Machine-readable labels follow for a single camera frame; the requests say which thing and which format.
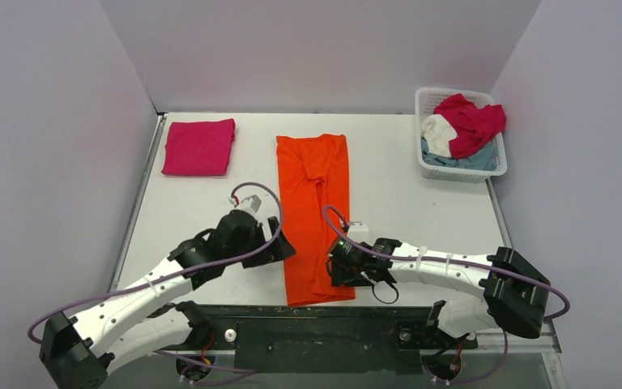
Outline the orange t shirt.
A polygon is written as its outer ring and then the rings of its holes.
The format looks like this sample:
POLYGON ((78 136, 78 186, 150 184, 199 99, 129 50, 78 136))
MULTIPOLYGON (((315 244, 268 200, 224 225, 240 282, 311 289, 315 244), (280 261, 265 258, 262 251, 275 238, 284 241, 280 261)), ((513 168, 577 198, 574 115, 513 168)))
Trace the orange t shirt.
POLYGON ((329 204, 343 216, 350 214, 346 137, 278 136, 276 141, 283 233, 296 250, 294 256, 283 261, 287 304, 307 306, 353 300, 353 287, 331 285, 326 261, 336 234, 322 213, 329 204))

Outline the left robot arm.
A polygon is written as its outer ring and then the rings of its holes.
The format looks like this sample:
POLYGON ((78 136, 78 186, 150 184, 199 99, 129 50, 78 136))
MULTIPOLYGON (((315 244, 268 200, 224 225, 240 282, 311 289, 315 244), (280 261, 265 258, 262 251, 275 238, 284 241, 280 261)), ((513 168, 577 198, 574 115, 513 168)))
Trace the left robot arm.
POLYGON ((200 348, 213 333, 206 312, 180 297, 224 273, 231 263, 244 268, 283 261, 296 251, 271 216, 263 224, 249 212, 233 210, 213 229, 181 242, 141 280, 117 296, 68 317, 46 320, 40 360, 59 388, 97 388, 119 367, 162 348, 200 348))

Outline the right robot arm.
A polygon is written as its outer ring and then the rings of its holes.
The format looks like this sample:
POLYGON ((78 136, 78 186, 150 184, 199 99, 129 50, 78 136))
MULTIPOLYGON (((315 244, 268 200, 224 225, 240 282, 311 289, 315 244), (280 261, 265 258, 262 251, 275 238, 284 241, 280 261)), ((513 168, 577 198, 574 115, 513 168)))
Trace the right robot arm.
POLYGON ((438 348, 477 331, 500 328, 514 336, 541 335, 549 280, 516 250, 464 255, 378 238, 373 245, 338 237, 326 263, 333 286, 419 283, 465 294, 432 305, 425 335, 438 348))

